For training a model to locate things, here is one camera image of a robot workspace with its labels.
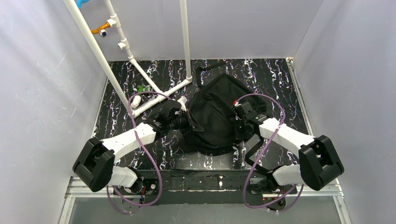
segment blue object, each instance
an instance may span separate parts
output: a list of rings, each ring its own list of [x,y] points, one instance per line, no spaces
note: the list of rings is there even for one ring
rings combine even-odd
[[[77,0],[77,6],[81,8],[83,6],[83,3],[89,2],[90,0]]]

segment orange pipe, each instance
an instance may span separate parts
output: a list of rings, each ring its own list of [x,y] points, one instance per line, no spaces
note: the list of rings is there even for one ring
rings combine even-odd
[[[110,27],[109,22],[106,22],[103,26],[98,27],[97,29],[92,29],[92,30],[91,30],[91,33],[92,33],[92,34],[98,34],[101,30],[106,29],[106,28],[109,28],[109,27]]]

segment wire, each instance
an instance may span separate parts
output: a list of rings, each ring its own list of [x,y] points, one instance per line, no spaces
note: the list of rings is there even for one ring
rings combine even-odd
[[[129,100],[128,100],[128,107],[127,107],[127,110],[128,110],[129,116],[130,116],[131,119],[132,119],[132,124],[133,124],[134,128],[136,128],[136,122],[135,122],[134,117],[133,117],[133,114],[132,114],[131,102],[132,102],[132,100],[133,100],[133,98],[134,98],[135,96],[141,95],[141,94],[145,94],[145,93],[154,93],[154,94],[158,94],[158,95],[161,95],[161,96],[163,96],[163,97],[166,97],[166,98],[169,99],[169,100],[172,100],[170,97],[166,96],[165,94],[160,93],[160,92],[154,92],[154,91],[138,92],[138,93],[135,93],[134,95],[132,95],[132,96],[129,98]],[[132,205],[135,205],[135,206],[139,206],[139,207],[147,207],[147,206],[150,206],[150,205],[155,204],[155,203],[160,199],[160,197],[161,197],[161,195],[162,195],[162,190],[163,190],[162,177],[161,177],[161,172],[160,172],[160,170],[159,170],[159,168],[158,168],[158,166],[157,166],[157,164],[156,164],[156,161],[154,160],[154,158],[151,156],[150,152],[146,149],[146,147],[144,146],[144,144],[143,144],[142,141],[140,140],[139,135],[137,134],[137,132],[136,132],[136,131],[134,131],[134,132],[135,132],[136,140],[138,141],[138,143],[140,144],[140,146],[143,148],[144,152],[146,153],[146,155],[147,155],[148,158],[150,159],[151,163],[154,165],[154,169],[156,170],[156,173],[157,173],[157,175],[158,175],[158,180],[159,180],[159,190],[158,190],[158,191],[159,191],[159,192],[158,192],[157,198],[155,198],[155,200],[153,200],[152,202],[150,202],[150,203],[148,203],[148,204],[139,204],[139,203],[134,203],[134,202],[132,202],[132,201],[129,201],[126,197],[124,197],[124,196],[117,190],[116,186],[113,186],[113,190],[114,190],[115,193],[116,193],[119,197],[121,197],[125,202],[127,202],[127,203],[129,203],[129,204],[132,204]],[[133,211],[133,212],[128,212],[128,213],[125,213],[125,212],[123,212],[123,211],[120,211],[119,209],[117,209],[117,208],[115,207],[114,203],[113,203],[112,200],[110,199],[108,187],[107,187],[107,195],[108,195],[109,202],[112,204],[113,208],[116,209],[118,212],[120,212],[120,213],[122,213],[122,214],[132,214],[132,213],[137,212],[137,211],[140,209],[140,208],[138,208],[137,210],[135,210],[135,211]]]
[[[243,203],[244,203],[248,208],[251,208],[251,209],[260,209],[260,208],[264,208],[264,207],[270,206],[270,205],[272,205],[272,204],[274,204],[274,203],[280,201],[282,198],[286,197],[286,195],[288,195],[291,191],[293,191],[293,190],[296,188],[296,185],[293,185],[293,186],[292,186],[288,191],[286,191],[282,196],[278,197],[277,199],[275,199],[275,200],[273,200],[273,201],[271,201],[271,202],[269,202],[269,203],[263,204],[263,205],[250,205],[250,204],[246,201],[246,189],[247,189],[247,187],[248,187],[249,180],[250,180],[250,178],[252,177],[253,171],[255,170],[255,167],[257,166],[257,163],[258,163],[259,159],[262,157],[262,155],[264,154],[264,152],[267,151],[267,148],[268,148],[269,144],[272,142],[272,140],[274,139],[275,135],[278,133],[278,131],[279,131],[281,125],[284,123],[284,120],[285,120],[285,118],[286,118],[286,113],[285,113],[285,110],[283,109],[283,107],[282,107],[276,100],[274,100],[272,97],[267,96],[267,95],[264,95],[264,94],[260,94],[260,93],[250,93],[250,94],[246,94],[246,95],[240,97],[239,99],[237,99],[236,102],[239,102],[241,99],[243,99],[243,98],[245,98],[245,97],[249,97],[249,96],[262,96],[262,97],[265,97],[265,98],[270,99],[272,102],[274,102],[274,103],[279,107],[279,109],[281,109],[281,113],[282,113],[282,115],[283,115],[283,116],[281,117],[281,120],[279,121],[278,127],[275,129],[274,133],[272,133],[271,137],[270,137],[270,138],[268,139],[268,141],[267,141],[267,144],[266,144],[266,145],[264,146],[264,148],[261,150],[260,154],[258,155],[258,157],[256,158],[255,162],[253,163],[252,168],[250,169],[249,174],[248,174],[247,177],[246,177],[245,184],[243,185],[243,192],[242,192],[242,200],[243,200]],[[298,194],[297,198],[293,201],[293,203],[292,203],[289,207],[287,207],[286,209],[281,210],[280,212],[286,211],[286,210],[289,209],[291,206],[293,206],[293,205],[297,202],[297,200],[299,199],[299,197],[300,197],[302,191],[303,191],[303,187],[301,188],[300,193]]]

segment black marble table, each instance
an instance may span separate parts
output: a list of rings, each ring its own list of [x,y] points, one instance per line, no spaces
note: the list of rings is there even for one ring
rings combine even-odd
[[[199,66],[206,67],[218,61],[192,60],[193,77],[195,77],[195,68]],[[162,91],[167,91],[185,79],[184,60],[140,61],[139,64]],[[111,62],[111,67],[127,97],[136,93],[138,85],[147,85],[147,82],[137,69],[128,61]],[[226,60],[226,66],[202,73],[204,84],[210,82],[221,73],[236,77],[254,92],[267,94],[278,100],[286,112],[285,123],[300,132],[307,133],[306,124],[285,59],[228,59]],[[196,91],[198,89],[194,79],[193,83],[171,95],[171,98],[179,99],[181,96],[185,96],[191,99]],[[141,104],[152,97],[154,96],[143,96]],[[274,117],[279,119],[281,117],[280,109],[273,103],[267,102],[268,109],[273,109]],[[144,116],[150,115],[151,111],[152,108],[140,115],[137,119],[138,123],[144,119]],[[127,111],[120,102],[112,85],[107,83],[94,136],[99,139],[109,138],[130,129],[132,129],[131,119],[128,117]],[[250,149],[246,143],[241,143],[235,148],[233,153],[221,156],[208,156],[189,150],[188,147],[181,144],[182,141],[183,137],[180,132],[170,131],[166,137],[147,145],[147,149],[162,170],[250,169],[250,166],[243,159],[246,151]],[[153,169],[153,165],[142,149],[126,155],[117,164],[122,167],[132,166],[138,170]],[[271,143],[268,151],[260,158],[259,164],[265,168],[274,168],[283,164],[297,164],[297,160],[291,152],[276,143]]]

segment white wall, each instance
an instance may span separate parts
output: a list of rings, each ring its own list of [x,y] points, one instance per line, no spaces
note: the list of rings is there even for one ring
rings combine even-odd
[[[187,0],[192,59],[293,56],[323,0]],[[184,59],[179,0],[113,0],[139,60]],[[93,29],[109,13],[103,1],[81,9]],[[117,32],[96,36],[109,61],[124,61]]]
[[[316,135],[335,144],[353,223],[395,223],[396,2],[325,0],[295,56]]]
[[[106,76],[63,1],[0,15],[0,223],[53,224]]]

